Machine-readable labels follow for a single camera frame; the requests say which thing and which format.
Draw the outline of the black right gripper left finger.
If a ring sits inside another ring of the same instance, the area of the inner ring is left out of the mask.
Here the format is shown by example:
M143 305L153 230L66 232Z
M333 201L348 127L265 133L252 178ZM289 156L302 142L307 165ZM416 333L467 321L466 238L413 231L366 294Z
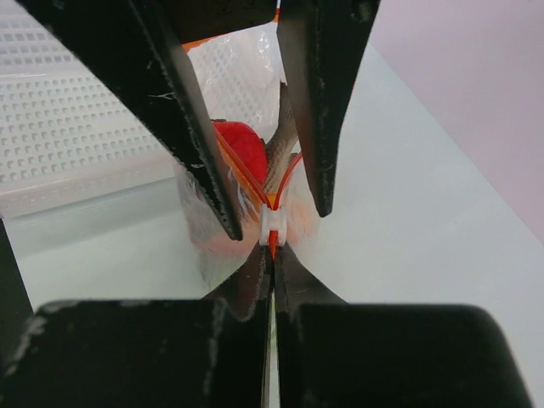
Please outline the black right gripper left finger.
M25 324L4 407L265 407L272 265L255 246L203 297L70 299Z

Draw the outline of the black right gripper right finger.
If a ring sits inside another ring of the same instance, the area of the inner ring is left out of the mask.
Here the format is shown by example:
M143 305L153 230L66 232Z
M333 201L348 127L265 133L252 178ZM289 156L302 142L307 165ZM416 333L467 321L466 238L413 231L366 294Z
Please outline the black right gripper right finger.
M470 304L351 303L275 254L283 407L530 407L507 339Z

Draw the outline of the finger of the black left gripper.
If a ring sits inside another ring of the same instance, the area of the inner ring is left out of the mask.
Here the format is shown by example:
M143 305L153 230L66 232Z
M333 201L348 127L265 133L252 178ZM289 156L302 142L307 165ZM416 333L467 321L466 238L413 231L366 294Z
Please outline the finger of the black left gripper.
M322 218L332 213L340 135L379 9L378 0L280 2L280 56Z
M241 221L196 73L183 47L200 32L195 1L22 1L193 176L227 236Z

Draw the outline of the clear zip top bag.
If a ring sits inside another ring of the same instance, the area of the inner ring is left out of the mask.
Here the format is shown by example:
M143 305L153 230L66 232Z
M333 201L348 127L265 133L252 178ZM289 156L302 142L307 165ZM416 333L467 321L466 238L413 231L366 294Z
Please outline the clear zip top bag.
M212 122L244 122L264 143L277 127L280 81L286 82L276 38L278 20L274 15L268 23L201 40L188 52ZM216 133L241 221L241 240L227 236L184 165L175 167L192 261L207 290L233 275L253 249L276 252L283 246L303 247L320 224L298 142L279 190L267 195Z

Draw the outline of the grey toy fish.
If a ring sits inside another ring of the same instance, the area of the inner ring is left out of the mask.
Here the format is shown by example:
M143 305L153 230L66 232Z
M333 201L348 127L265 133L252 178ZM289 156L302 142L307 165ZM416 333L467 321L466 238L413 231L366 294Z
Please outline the grey toy fish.
M267 170L263 182L265 194L276 194L281 181L294 160L293 152L298 142L298 130L286 82L280 81L279 111L277 127L268 142L264 144Z

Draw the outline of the red toy apple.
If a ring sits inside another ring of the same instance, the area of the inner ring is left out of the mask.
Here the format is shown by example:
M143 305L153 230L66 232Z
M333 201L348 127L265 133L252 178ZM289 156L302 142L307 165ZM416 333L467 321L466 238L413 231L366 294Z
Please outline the red toy apple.
M268 171L264 140L244 122L220 119L212 123L258 184L263 186Z

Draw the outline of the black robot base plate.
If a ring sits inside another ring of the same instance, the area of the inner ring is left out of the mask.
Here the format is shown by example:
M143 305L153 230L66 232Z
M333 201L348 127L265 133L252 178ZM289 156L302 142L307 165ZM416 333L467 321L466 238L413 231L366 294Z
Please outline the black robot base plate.
M33 309L4 222L1 222L1 368Z

